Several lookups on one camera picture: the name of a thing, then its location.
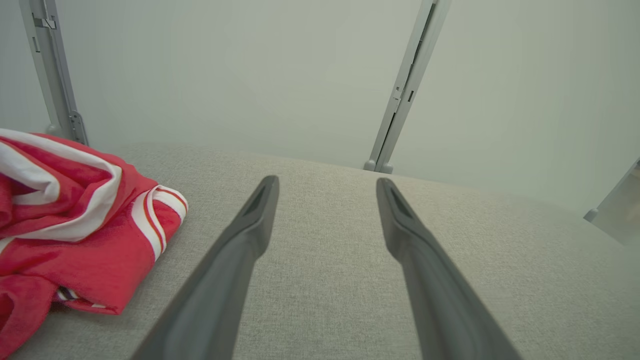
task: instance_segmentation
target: gray fabric surface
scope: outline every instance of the gray fabric surface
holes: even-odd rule
[[[418,359],[400,266],[382,237],[380,174],[300,160],[138,144],[117,153],[178,189],[189,214],[120,316],[55,309],[13,359],[126,359],[258,182],[280,177],[236,359]],[[389,176],[525,359],[635,359],[637,259],[546,204]]]

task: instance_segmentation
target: red and white striped cloth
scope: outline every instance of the red and white striped cloth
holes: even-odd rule
[[[116,156],[0,129],[0,358],[52,301],[120,314],[187,210]]]

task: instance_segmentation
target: metal bracket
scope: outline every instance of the metal bracket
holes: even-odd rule
[[[35,25],[36,28],[49,28],[49,29],[57,28],[55,20],[47,20],[40,17],[35,17],[35,15],[33,16],[33,25]]]
[[[451,0],[422,0],[378,136],[369,160],[365,162],[365,170],[386,174],[393,171],[393,166],[388,163],[391,152],[411,108],[411,100],[422,81],[450,2]]]
[[[89,145],[71,87],[55,0],[19,0],[51,126],[46,132]]]
[[[74,140],[79,143],[88,144],[88,141],[86,140],[86,132],[84,131],[82,115],[80,115],[76,110],[71,110],[69,121],[71,122],[71,130],[75,136]]]

